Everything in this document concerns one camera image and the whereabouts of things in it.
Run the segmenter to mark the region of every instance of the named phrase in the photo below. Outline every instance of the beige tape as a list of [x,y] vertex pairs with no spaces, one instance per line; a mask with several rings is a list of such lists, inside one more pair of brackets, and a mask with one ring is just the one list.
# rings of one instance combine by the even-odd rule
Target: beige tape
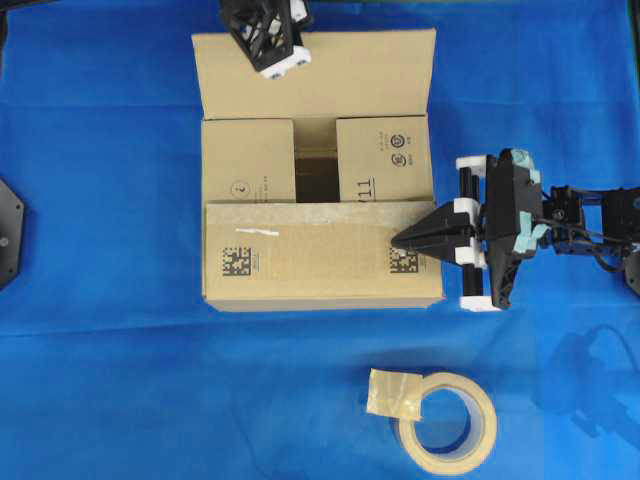
[[[491,399],[477,384],[468,378],[451,373],[435,373],[426,377],[421,377],[417,383],[409,380],[406,373],[381,372],[380,370],[372,370],[369,381],[369,389],[371,391],[372,378],[374,379],[374,389],[377,389],[376,402],[377,405],[403,405],[403,395],[410,403],[422,403],[422,400],[437,390],[449,390],[460,397],[469,412],[470,429],[462,444],[452,452],[444,454],[430,453],[422,446],[416,435],[415,415],[412,418],[406,415],[407,410],[391,409],[391,408],[369,408],[367,403],[367,411],[374,414],[398,418],[398,434],[402,446],[409,456],[423,470],[436,475],[462,475],[470,472],[474,468],[481,465],[491,453],[493,445],[496,441],[498,429],[498,421],[496,412],[491,403]],[[412,390],[409,392],[407,382],[412,382]],[[399,397],[382,398],[385,387],[381,385],[403,385],[403,389],[391,388],[386,391],[391,395],[399,395]],[[388,415],[388,413],[400,413],[402,416]]]

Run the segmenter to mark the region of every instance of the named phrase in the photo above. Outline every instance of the box flap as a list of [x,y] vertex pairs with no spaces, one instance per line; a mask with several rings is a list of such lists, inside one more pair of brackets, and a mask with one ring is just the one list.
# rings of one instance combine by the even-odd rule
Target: box flap
[[303,42],[311,64],[266,80],[229,34],[194,35],[205,119],[426,112],[435,30],[316,32]]
[[206,298],[435,299],[438,261],[391,238],[432,202],[209,204]]

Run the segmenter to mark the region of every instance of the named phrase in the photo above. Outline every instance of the blue cloth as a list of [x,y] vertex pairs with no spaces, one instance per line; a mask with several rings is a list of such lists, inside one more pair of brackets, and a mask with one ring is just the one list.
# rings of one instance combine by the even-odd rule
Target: blue cloth
[[[505,146],[528,149],[547,188],[638,185],[626,2],[313,12],[317,30],[438,29],[440,201],[457,193],[456,156]],[[425,478],[364,412],[376,367],[457,372],[489,393],[498,439],[468,478],[637,478],[640,302],[590,259],[539,252],[496,315],[459,311],[449,267],[448,300],[426,311],[204,305],[190,34],[221,30],[208,0],[10,16],[0,175],[28,211],[22,273],[0,293],[2,477]]]

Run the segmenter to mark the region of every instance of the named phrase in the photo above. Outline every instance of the tape piece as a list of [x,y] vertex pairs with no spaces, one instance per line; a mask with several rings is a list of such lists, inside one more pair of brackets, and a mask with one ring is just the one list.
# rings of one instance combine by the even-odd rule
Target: tape piece
[[367,413],[382,417],[421,420],[422,375],[372,369]]
[[[420,378],[418,385],[414,383],[416,376]],[[451,373],[435,373],[422,377],[415,374],[372,370],[369,378],[370,399],[372,379],[374,386],[377,388],[375,405],[378,407],[382,405],[387,408],[375,408],[372,409],[375,411],[371,411],[369,403],[367,403],[367,412],[398,419],[398,436],[403,448],[411,459],[426,472],[436,475],[462,475],[480,466],[491,453],[498,430],[495,408],[484,390],[473,381]],[[399,395],[399,398],[382,398],[384,390],[381,390],[381,388],[389,388],[389,393],[395,392]],[[407,400],[410,403],[417,401],[421,405],[425,397],[438,390],[449,390],[458,395],[464,402],[469,414],[469,433],[462,444],[451,452],[442,454],[428,452],[422,446],[416,434],[415,418],[402,418],[386,413],[377,413],[378,411],[397,412],[398,408],[393,409],[390,406],[404,405],[404,398],[402,397],[404,394],[408,395]]]

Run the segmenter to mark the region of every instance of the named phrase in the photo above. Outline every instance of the robotic arm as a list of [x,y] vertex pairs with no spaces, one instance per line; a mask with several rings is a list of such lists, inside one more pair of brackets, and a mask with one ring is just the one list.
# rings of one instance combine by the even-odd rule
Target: robotic arm
[[[594,257],[605,270],[624,272],[627,285],[640,295],[640,188],[552,187],[547,195],[533,159],[517,149],[503,150],[499,157],[459,158],[456,168],[460,198],[399,233],[392,245],[462,267],[462,308],[508,309],[518,268],[538,247]],[[583,207],[589,205],[601,207],[602,233],[587,230]],[[605,257],[618,263],[611,265]],[[490,297],[483,294],[482,269],[487,267]]]

